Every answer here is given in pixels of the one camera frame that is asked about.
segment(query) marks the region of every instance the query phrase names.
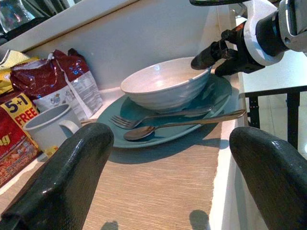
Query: white shelf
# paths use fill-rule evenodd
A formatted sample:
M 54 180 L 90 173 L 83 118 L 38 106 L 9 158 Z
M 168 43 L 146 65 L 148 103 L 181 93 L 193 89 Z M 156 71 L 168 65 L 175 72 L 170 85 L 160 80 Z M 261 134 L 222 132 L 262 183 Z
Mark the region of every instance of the white shelf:
M 0 51 L 27 51 L 138 0 L 82 0 L 0 46 Z

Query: white bowl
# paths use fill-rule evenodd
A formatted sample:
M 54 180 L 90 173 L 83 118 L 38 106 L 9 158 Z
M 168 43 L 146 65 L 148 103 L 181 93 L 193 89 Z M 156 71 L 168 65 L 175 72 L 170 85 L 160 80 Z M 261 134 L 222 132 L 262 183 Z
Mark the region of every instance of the white bowl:
M 159 113 L 180 111 L 202 91 L 210 68 L 194 70 L 193 57 L 161 62 L 131 74 L 121 90 L 136 104 Z

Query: spoon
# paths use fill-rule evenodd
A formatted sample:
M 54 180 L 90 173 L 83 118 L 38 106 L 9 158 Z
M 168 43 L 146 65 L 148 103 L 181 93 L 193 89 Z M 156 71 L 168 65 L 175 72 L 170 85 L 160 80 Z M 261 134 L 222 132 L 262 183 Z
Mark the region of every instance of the spoon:
M 218 123 L 222 121 L 229 121 L 234 120 L 242 115 L 244 115 L 246 112 L 245 109 L 240 109 L 228 114 L 223 114 L 220 116 L 205 118 L 201 120 L 195 120 L 195 121 L 188 121 L 188 122 L 181 122 L 181 123 L 171 123 L 171 124 L 165 124 L 161 126 L 144 126 L 140 128 L 133 129 L 127 133 L 124 134 L 124 138 L 126 140 L 139 140 L 142 139 L 151 133 L 153 133 L 155 130 L 159 128 L 166 128 L 166 127 L 174 127 L 174 126 L 186 126 L 186 125 L 198 125 L 198 124 L 209 124 L 209 123 Z

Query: packaging bag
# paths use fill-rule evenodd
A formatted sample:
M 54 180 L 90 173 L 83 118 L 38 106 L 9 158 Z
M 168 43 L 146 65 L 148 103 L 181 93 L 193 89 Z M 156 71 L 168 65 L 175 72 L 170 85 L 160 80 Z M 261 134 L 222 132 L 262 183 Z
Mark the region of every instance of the packaging bag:
M 38 115 L 25 94 L 11 92 L 0 97 L 0 187 L 40 153 L 23 125 Z
M 7 50 L 2 61 L 0 61 L 0 95 L 13 91 L 10 81 L 11 67 L 38 59 L 38 57 L 30 58 L 18 51 Z
M 12 68 L 13 88 L 23 91 L 43 112 L 68 103 L 80 121 L 90 118 L 103 101 L 83 56 L 59 50 L 41 59 Z

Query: textured table mat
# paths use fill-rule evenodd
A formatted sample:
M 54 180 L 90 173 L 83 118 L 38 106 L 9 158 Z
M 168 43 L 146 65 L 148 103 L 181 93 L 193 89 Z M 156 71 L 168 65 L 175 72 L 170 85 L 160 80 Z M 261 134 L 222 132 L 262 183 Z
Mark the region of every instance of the textured table mat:
M 206 125 L 162 145 L 114 149 L 83 230 L 205 229 L 220 143 L 228 145 L 221 131 L 222 124 Z M 0 195 L 0 212 L 42 164 Z

